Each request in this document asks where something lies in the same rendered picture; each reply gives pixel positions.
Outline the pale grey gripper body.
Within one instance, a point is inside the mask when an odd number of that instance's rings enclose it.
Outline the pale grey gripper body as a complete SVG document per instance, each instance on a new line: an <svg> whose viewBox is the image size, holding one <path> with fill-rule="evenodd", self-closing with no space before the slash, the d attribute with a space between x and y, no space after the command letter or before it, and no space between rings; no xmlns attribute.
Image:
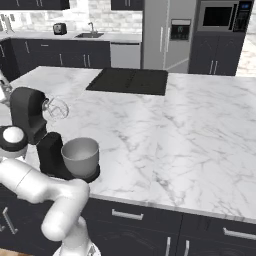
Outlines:
<svg viewBox="0 0 256 256"><path fill-rule="evenodd" d="M5 106L10 106L10 96L13 88L9 81L5 78L3 73L0 71L0 103Z"/></svg>

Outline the black stand mixer base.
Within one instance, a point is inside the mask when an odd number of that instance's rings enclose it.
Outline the black stand mixer base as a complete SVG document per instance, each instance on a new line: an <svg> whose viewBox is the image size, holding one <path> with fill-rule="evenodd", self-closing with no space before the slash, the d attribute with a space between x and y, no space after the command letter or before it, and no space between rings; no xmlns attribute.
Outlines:
<svg viewBox="0 0 256 256"><path fill-rule="evenodd" d="M75 177L66 168L61 148L65 143L62 142L62 137L57 132L48 133L37 145L37 152L40 162L40 170L48 176L71 180ZM88 178L80 178L87 183L93 182L100 174L100 165L98 164L96 171Z"/></svg>

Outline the grey mixer bowl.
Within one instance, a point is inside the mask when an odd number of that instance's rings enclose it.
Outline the grey mixer bowl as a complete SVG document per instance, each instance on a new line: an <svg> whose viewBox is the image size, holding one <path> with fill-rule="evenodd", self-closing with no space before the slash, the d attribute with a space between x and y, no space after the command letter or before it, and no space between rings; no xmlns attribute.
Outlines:
<svg viewBox="0 0 256 256"><path fill-rule="evenodd" d="M62 146L61 155L73 176L88 178L95 173L99 164L99 145L92 138L75 138Z"/></svg>

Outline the dark base cupboard run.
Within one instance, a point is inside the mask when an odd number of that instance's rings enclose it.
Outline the dark base cupboard run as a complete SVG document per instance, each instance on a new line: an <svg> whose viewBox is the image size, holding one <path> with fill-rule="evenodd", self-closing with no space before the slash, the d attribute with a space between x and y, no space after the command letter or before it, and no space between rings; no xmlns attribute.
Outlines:
<svg viewBox="0 0 256 256"><path fill-rule="evenodd" d="M111 66L108 41L0 39L0 70L8 81L38 66L106 68Z"/></svg>

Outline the black toaster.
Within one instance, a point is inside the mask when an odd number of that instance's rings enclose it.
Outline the black toaster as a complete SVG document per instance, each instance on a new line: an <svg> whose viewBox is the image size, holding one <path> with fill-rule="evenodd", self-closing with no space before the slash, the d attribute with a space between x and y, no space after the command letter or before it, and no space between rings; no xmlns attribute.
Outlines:
<svg viewBox="0 0 256 256"><path fill-rule="evenodd" d="M67 33L67 26L65 23L56 23L53 25L53 32L55 35L65 35Z"/></svg>

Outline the steel sink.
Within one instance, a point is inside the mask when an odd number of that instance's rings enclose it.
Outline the steel sink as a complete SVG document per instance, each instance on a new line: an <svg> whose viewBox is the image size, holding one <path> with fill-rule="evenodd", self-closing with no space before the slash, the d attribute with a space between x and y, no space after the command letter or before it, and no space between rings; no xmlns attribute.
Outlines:
<svg viewBox="0 0 256 256"><path fill-rule="evenodd" d="M104 33L80 33L75 38L100 38Z"/></svg>

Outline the black hob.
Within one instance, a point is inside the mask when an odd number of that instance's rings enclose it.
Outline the black hob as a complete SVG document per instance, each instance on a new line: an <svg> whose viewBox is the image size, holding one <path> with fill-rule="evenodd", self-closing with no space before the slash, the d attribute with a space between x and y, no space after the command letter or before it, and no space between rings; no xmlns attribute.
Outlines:
<svg viewBox="0 0 256 256"><path fill-rule="evenodd" d="M165 70L104 68L86 87L90 91L164 96Z"/></svg>

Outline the steel dishwasher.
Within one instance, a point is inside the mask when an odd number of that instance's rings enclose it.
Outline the steel dishwasher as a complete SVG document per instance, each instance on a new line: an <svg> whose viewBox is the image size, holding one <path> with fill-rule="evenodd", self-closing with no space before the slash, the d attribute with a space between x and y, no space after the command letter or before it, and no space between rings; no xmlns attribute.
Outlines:
<svg viewBox="0 0 256 256"><path fill-rule="evenodd" d="M111 43L110 55L113 68L140 68L139 43Z"/></svg>

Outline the dark island cupboard door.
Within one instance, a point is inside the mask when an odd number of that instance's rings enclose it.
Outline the dark island cupboard door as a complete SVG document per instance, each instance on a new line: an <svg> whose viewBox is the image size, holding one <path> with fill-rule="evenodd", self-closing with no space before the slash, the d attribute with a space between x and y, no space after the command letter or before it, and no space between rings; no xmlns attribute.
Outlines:
<svg viewBox="0 0 256 256"><path fill-rule="evenodd" d="M41 231L41 224L48 212L51 201L31 204L0 184L0 248L22 252L32 256L52 256L61 246L60 242L48 240ZM8 207L8 215L18 232L13 235L3 217L3 210Z"/></svg>
<svg viewBox="0 0 256 256"><path fill-rule="evenodd" d="M176 256L184 256L186 240L190 241L188 256L256 256L256 245L245 246L181 235Z"/></svg>
<svg viewBox="0 0 256 256"><path fill-rule="evenodd" d="M169 256L176 256L177 235L96 220L87 220L87 228L102 256L165 256L167 237Z"/></svg>

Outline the steel fridge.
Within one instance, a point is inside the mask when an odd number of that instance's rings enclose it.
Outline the steel fridge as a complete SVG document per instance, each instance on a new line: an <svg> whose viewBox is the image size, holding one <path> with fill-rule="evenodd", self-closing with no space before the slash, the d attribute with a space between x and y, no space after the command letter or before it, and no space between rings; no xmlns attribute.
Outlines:
<svg viewBox="0 0 256 256"><path fill-rule="evenodd" d="M142 67L187 73L198 0L144 0Z"/></svg>

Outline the dark island drawer front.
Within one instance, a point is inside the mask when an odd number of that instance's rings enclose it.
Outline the dark island drawer front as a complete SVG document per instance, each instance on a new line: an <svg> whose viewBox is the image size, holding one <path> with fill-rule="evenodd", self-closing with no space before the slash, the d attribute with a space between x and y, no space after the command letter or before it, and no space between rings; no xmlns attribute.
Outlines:
<svg viewBox="0 0 256 256"><path fill-rule="evenodd" d="M180 234L256 249L256 240L225 235L224 229L256 235L256 224L192 214L183 215Z"/></svg>
<svg viewBox="0 0 256 256"><path fill-rule="evenodd" d="M142 221L116 217L112 216L112 209L132 214L143 213L144 217ZM112 222L171 234L179 233L182 222L182 214L175 211L95 198L89 199L83 210L83 216L87 219Z"/></svg>

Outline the dark tall cupboard unit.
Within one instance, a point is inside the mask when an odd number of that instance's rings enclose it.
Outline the dark tall cupboard unit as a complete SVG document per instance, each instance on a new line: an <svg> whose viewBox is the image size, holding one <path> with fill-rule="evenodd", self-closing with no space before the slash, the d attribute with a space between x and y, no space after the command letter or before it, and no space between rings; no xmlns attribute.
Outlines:
<svg viewBox="0 0 256 256"><path fill-rule="evenodd" d="M242 35L196 35L190 50L188 73L235 76L243 43Z"/></svg>

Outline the steel microwave oven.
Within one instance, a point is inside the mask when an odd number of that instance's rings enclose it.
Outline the steel microwave oven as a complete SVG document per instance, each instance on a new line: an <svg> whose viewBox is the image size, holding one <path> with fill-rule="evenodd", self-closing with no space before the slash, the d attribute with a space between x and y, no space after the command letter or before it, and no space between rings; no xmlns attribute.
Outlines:
<svg viewBox="0 0 256 256"><path fill-rule="evenodd" d="M253 0L202 0L197 30L245 33L252 7Z"/></svg>

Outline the dark wall cupboard run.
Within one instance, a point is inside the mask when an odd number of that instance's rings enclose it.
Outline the dark wall cupboard run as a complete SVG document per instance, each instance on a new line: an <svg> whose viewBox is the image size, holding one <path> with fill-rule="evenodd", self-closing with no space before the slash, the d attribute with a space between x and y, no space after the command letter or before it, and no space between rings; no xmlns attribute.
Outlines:
<svg viewBox="0 0 256 256"><path fill-rule="evenodd" d="M69 0L0 0L0 10L66 10Z"/></svg>

